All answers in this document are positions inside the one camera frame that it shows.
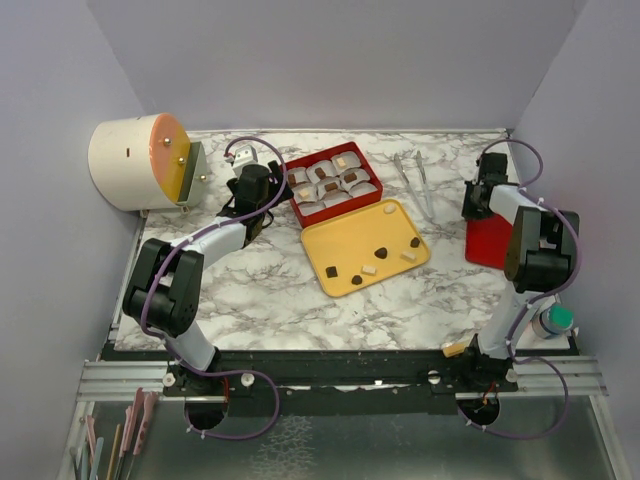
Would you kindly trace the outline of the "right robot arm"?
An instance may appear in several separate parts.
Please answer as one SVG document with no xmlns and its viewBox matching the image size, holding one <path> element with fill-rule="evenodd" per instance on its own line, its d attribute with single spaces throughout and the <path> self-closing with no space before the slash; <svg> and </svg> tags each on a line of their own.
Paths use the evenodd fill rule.
<svg viewBox="0 0 640 480">
<path fill-rule="evenodd" d="M 577 274 L 579 216 L 534 200 L 526 187 L 508 179 L 505 154 L 483 153 L 476 178 L 465 183 L 465 221 L 499 217 L 509 223 L 503 272 L 507 286 L 494 314 L 476 335 L 479 352 L 512 357 L 526 325 L 546 299 L 568 287 Z"/>
</svg>

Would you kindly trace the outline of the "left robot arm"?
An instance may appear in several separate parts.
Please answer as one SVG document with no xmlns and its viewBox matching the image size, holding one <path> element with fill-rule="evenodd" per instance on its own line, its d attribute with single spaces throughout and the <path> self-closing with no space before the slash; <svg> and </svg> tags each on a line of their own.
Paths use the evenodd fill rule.
<svg viewBox="0 0 640 480">
<path fill-rule="evenodd" d="M 195 320 L 203 274 L 252 243 L 272 223 L 271 209 L 293 196 L 276 161 L 244 166 L 227 187 L 231 199 L 211 224 L 172 242 L 143 243 L 122 302 L 125 315 L 186 365 L 186 382 L 202 395 L 221 380 L 219 349 Z"/>
</svg>

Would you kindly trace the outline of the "red box lid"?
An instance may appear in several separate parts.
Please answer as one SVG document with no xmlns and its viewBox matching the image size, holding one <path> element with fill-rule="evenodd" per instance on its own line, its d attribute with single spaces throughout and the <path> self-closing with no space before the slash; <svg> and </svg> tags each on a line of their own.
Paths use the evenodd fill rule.
<svg viewBox="0 0 640 480">
<path fill-rule="evenodd" d="M 465 259 L 473 264 L 502 270 L 512 225 L 499 215 L 466 221 Z"/>
</svg>

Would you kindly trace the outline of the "red chocolate box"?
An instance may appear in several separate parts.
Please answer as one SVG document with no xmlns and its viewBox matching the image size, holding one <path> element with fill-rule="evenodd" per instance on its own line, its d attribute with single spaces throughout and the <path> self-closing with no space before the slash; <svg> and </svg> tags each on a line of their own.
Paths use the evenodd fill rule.
<svg viewBox="0 0 640 480">
<path fill-rule="evenodd" d="M 329 220 L 381 200 L 383 186 L 354 142 L 286 163 L 290 200 L 300 225 Z"/>
</svg>

